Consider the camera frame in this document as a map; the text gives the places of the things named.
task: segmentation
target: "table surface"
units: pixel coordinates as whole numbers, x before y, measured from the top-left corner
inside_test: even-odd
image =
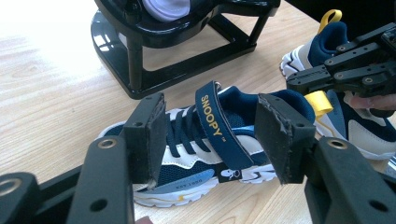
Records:
[[[7,4],[0,9],[0,175],[30,172],[42,183],[81,165],[97,134],[128,119],[139,101],[127,96],[93,48],[94,1]],[[256,21],[229,18],[248,34]],[[209,80],[249,93],[285,89],[281,57],[317,30],[316,21],[282,1],[255,51],[163,90],[167,109],[193,104],[195,90]],[[223,44],[206,27],[170,49],[144,49],[145,66],[155,69]],[[304,186],[280,186],[278,179],[220,184],[178,207],[136,204],[135,215],[154,223],[311,222]]]

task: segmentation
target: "shoelace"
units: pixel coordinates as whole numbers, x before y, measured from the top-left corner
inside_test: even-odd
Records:
[[[210,149],[206,146],[202,140],[202,135],[199,133],[196,122],[193,122],[195,105],[191,106],[183,118],[184,110],[177,112],[175,120],[171,120],[170,114],[167,114],[166,123],[166,144],[171,150],[171,154],[175,158],[180,158],[180,154],[177,151],[177,145],[182,144],[186,148],[187,153],[190,155],[196,154],[192,148],[191,140],[205,152],[210,152]]]

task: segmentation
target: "shoe holder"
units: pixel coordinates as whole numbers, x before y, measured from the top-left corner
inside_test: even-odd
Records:
[[[91,25],[94,47],[131,98],[141,99],[253,51],[280,5],[280,0],[205,1],[189,15],[163,23],[147,13],[141,0],[95,0],[99,9]],[[257,17],[257,21],[247,35],[223,13]],[[144,68],[143,47],[173,47],[198,35],[207,24],[229,43],[154,71]]]

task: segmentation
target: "black metal bracket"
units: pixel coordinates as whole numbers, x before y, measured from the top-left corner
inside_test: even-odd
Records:
[[[396,93],[396,24],[390,23],[337,47],[337,54],[319,65],[288,77],[288,89],[354,91],[361,97]],[[393,111],[371,109],[382,118]]]
[[[301,184],[314,223],[392,223],[396,180],[347,141],[315,139],[315,126],[282,99],[260,94],[255,134],[282,184]]]
[[[213,0],[201,4],[186,17],[161,23],[150,17],[141,0],[95,2],[99,10],[92,20],[93,44],[133,99],[141,99],[253,51],[265,23],[280,5],[280,0]],[[258,19],[251,34],[246,35],[221,13]],[[207,24],[230,43],[154,71],[144,68],[143,47],[173,47],[199,34]],[[126,37],[126,46],[120,34]]]
[[[162,93],[145,97],[118,136],[93,141],[83,165],[37,185],[0,176],[0,223],[134,223],[132,183],[155,185],[166,148]]]

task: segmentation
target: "navy blue sneaker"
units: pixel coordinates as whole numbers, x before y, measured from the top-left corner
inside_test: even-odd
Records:
[[[315,113],[296,91],[271,93],[312,123]],[[259,184],[276,177],[254,135],[257,94],[235,86],[219,91],[210,82],[196,92],[195,105],[167,114],[166,150],[156,186],[133,185],[134,201],[146,206],[169,207],[196,201],[218,183],[239,180]],[[118,134],[123,123],[100,133]]]
[[[280,70],[288,78],[291,74],[324,64],[347,43],[347,26],[341,21],[327,24],[311,41],[287,53]],[[316,119],[318,133],[349,141],[370,160],[385,160],[396,151],[396,130],[388,119],[373,116],[367,109],[353,109],[349,100],[353,92],[326,92],[333,111]]]

